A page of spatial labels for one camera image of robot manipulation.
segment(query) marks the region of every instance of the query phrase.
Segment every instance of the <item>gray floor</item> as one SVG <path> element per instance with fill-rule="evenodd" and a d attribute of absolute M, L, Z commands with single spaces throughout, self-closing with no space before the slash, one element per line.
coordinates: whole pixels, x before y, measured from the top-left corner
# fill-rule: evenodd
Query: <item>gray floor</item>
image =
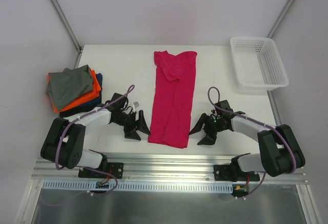
<path fill-rule="evenodd" d="M 44 190 L 43 199 L 59 203 L 77 191 Z M 295 186 L 264 185 L 247 200 L 212 193 L 114 191 L 82 194 L 60 207 L 38 205 L 32 223 L 211 224 L 306 223 Z"/>

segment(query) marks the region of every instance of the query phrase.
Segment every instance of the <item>gray cloth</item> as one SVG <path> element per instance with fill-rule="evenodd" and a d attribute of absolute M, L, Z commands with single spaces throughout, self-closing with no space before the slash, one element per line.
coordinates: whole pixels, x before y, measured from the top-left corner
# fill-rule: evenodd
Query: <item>gray cloth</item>
<path fill-rule="evenodd" d="M 83 94 L 93 90 L 93 78 L 88 65 L 63 72 L 49 73 L 47 94 L 57 110 L 61 110 Z"/>

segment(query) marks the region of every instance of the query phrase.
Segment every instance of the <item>white wall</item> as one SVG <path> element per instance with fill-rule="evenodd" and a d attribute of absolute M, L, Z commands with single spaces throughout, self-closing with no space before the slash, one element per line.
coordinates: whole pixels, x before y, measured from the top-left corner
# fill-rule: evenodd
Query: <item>white wall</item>
<path fill-rule="evenodd" d="M 49 0 L 0 0 L 0 223 L 15 223 L 55 115 L 47 72 L 76 58 Z"/>
<path fill-rule="evenodd" d="M 274 92 L 290 124 L 324 223 L 328 221 L 328 0 L 296 0 L 274 38 L 289 86 Z"/>
<path fill-rule="evenodd" d="M 266 36 L 287 0 L 58 1 L 82 45 L 228 45 Z"/>

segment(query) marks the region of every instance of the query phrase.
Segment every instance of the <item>red cloth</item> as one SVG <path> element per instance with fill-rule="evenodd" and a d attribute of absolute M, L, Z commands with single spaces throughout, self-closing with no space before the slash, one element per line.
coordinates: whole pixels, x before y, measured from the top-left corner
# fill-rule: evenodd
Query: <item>red cloth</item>
<path fill-rule="evenodd" d="M 186 148 L 193 103 L 196 56 L 194 51 L 177 56 L 167 51 L 154 52 L 156 91 L 151 135 L 148 142 Z"/>

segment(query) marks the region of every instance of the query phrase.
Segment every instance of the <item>white cable tray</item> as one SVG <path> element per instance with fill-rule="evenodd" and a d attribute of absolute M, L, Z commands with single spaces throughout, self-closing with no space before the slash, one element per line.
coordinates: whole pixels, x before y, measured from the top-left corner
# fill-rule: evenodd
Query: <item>white cable tray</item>
<path fill-rule="evenodd" d="M 55 180 L 46 179 L 43 189 L 56 190 L 92 190 L 105 191 L 106 189 L 96 188 L 96 180 Z M 174 182 L 119 182 L 115 191 L 132 192 L 206 192 L 206 193 L 232 193 L 232 184 L 223 183 L 174 183 Z"/>

